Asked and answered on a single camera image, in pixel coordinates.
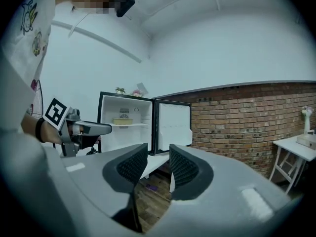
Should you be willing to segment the black mini fridge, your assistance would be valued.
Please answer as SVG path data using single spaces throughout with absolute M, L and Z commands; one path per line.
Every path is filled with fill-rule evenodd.
M 192 144 L 190 103 L 101 92 L 98 123 L 113 123 L 115 118 L 129 118 L 148 126 L 112 126 L 112 132 L 101 137 L 101 153 L 146 143 L 148 153 L 154 156 L 167 152 L 170 144 Z

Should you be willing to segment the black wristband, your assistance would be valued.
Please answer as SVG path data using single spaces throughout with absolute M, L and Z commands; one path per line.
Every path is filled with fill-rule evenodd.
M 46 125 L 47 123 L 43 118 L 39 118 L 36 123 L 35 136 L 41 143 L 47 142 Z

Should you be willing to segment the white printed t-shirt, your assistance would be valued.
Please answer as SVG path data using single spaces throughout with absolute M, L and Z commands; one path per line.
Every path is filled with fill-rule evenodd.
M 55 0 L 23 0 L 0 39 L 0 131 L 19 130 L 35 98 Z

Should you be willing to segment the white folding table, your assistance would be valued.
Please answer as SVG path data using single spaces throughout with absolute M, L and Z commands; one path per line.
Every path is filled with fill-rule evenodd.
M 277 146 L 277 153 L 269 180 L 272 180 L 275 171 L 278 171 L 289 182 L 286 194 L 299 182 L 306 163 L 316 159 L 316 150 L 298 144 L 297 137 L 273 141 Z

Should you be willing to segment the white cabinet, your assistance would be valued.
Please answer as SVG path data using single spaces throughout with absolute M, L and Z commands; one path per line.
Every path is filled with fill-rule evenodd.
M 165 164 L 169 160 L 169 152 L 160 153 L 154 156 L 148 156 L 147 166 L 141 175 L 140 179 L 149 178 L 149 175 L 154 172 L 156 169 L 160 168 L 163 164 Z

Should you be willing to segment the person's left hand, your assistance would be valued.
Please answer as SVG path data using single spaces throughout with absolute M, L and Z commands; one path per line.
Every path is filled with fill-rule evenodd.
M 91 148 L 95 144 L 99 144 L 101 141 L 101 136 L 76 135 L 72 138 L 72 140 L 79 145 L 80 150 L 83 150 L 85 148 Z

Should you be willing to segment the yellow plastic tray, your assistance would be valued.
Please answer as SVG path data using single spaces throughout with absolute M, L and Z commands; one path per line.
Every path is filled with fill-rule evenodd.
M 113 124 L 118 125 L 118 126 L 132 125 L 133 119 L 131 119 L 131 118 L 114 118 Z

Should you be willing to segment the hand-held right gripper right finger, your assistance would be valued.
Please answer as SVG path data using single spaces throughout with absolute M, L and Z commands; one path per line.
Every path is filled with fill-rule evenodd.
M 291 200 L 246 164 L 170 145 L 171 204 L 155 237 L 266 237 L 286 218 Z

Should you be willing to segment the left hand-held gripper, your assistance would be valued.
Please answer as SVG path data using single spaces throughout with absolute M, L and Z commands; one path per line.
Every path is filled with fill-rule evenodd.
M 112 132 L 112 126 L 109 124 L 80 121 L 78 109 L 66 106 L 55 97 L 51 100 L 43 117 L 57 129 L 64 157 L 75 157 L 78 153 L 80 142 L 76 141 L 76 136 L 106 135 Z

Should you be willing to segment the white ceiling pipe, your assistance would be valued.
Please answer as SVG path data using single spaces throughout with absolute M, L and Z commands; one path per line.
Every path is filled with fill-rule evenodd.
M 67 30 L 70 30 L 70 31 L 72 29 L 72 26 L 70 24 L 67 24 L 67 23 L 64 23 L 64 22 L 60 22 L 60 21 L 56 21 L 56 20 L 53 20 L 51 24 L 53 26 L 61 27 L 61 28 L 64 28 L 64 29 L 67 29 Z M 95 34 L 93 32 L 90 32 L 90 31 L 87 31 L 85 29 L 79 28 L 79 27 L 75 27 L 74 31 L 72 33 L 69 32 L 69 38 L 71 37 L 71 35 L 74 32 L 79 33 L 81 35 L 84 35 L 84 36 L 86 36 L 88 38 L 91 38 L 93 40 L 96 40 L 98 42 L 101 42 L 101 43 L 111 47 L 112 49 L 122 53 L 123 55 L 131 58 L 132 60 L 134 60 L 135 62 L 137 62 L 139 64 L 142 62 L 142 60 L 139 57 L 135 56 L 134 54 L 132 54 L 128 50 L 120 47 L 119 45 L 113 43 L 112 41 L 110 41 L 110 40 L 108 40 L 106 38 L 103 38 L 103 37 L 101 37 L 101 36 L 99 36 L 99 35 L 97 35 L 97 34 Z

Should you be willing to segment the person's left forearm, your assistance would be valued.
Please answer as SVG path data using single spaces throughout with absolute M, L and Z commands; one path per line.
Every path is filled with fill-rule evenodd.
M 29 115 L 28 113 L 25 113 L 23 120 L 21 122 L 21 127 L 24 133 L 29 134 L 36 138 L 35 136 L 35 128 L 36 123 L 38 119 Z M 46 134 L 47 134 L 47 142 L 46 143 L 55 143 L 55 144 L 61 144 L 61 139 L 58 133 L 58 130 L 53 127 L 51 124 L 49 124 L 46 121 Z

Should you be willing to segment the white vase with flowers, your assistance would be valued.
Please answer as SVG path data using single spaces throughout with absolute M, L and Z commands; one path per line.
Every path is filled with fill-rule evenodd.
M 311 132 L 310 129 L 310 117 L 313 113 L 313 108 L 309 106 L 304 106 L 302 108 L 302 115 L 304 117 L 304 134 L 308 134 Z

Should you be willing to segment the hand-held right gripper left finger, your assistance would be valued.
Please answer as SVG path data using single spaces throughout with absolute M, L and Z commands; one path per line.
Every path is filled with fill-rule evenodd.
M 84 157 L 49 157 L 53 169 L 66 171 L 79 194 L 119 224 L 142 232 L 134 189 L 148 163 L 147 144 Z

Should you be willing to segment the person's light grey trousers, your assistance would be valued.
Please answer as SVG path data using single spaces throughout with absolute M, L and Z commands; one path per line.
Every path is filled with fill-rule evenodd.
M 23 209 L 52 237 L 55 236 L 56 189 L 48 176 L 47 157 L 37 139 L 0 131 L 0 175 Z

